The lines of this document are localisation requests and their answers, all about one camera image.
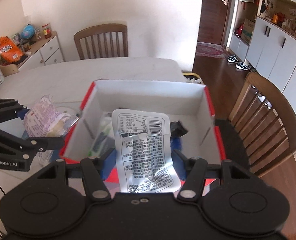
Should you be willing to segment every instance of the rug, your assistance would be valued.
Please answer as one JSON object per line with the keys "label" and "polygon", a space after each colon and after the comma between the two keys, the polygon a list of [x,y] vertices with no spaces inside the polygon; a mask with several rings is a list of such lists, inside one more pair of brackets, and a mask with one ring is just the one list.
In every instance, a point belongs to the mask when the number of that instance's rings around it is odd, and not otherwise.
{"label": "rug", "polygon": [[198,42],[195,54],[196,56],[215,57],[221,59],[227,59],[227,57],[229,57],[229,54],[224,47],[203,42]]}

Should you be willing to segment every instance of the door handle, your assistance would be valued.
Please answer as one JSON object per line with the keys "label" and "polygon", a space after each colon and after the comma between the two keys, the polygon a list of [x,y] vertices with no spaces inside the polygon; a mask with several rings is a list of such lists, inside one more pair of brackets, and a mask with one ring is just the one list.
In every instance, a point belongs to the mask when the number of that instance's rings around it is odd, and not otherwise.
{"label": "door handle", "polygon": [[284,38],[283,44],[282,44],[282,48],[284,47],[284,44],[286,44],[286,38]]}

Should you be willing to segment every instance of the barcode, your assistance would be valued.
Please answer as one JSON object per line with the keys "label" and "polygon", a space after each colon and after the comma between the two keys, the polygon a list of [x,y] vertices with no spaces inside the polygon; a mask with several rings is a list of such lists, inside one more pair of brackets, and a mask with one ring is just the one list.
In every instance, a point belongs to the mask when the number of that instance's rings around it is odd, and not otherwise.
{"label": "barcode", "polygon": [[149,129],[151,134],[162,135],[161,121],[149,120]]}

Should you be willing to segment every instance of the white marble table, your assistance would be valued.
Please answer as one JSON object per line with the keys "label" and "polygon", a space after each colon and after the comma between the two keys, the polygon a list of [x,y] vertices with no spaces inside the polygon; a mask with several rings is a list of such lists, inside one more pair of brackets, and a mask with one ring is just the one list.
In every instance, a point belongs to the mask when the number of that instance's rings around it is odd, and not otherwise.
{"label": "white marble table", "polygon": [[[76,102],[78,106],[91,82],[98,79],[185,81],[178,64],[170,59],[87,59],[47,65],[8,76],[0,86],[0,98],[16,99],[29,107],[43,95],[50,94],[55,103]],[[35,158],[29,172],[0,170],[0,186],[7,193],[39,169],[41,166]],[[1,220],[0,230],[6,233]]]}

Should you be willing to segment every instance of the open box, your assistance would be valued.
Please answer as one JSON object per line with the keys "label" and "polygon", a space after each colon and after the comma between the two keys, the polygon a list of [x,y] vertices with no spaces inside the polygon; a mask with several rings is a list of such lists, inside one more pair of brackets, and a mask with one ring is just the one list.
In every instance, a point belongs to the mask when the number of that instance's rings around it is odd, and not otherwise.
{"label": "open box", "polygon": [[[118,108],[165,113],[170,121],[181,121],[188,133],[181,137],[182,152],[202,157],[211,164],[225,159],[219,129],[214,127],[214,110],[204,85],[163,81],[98,80],[81,103],[81,117],[66,137],[61,157],[77,163],[88,157],[103,113]],[[118,182],[116,169],[106,182]]]}

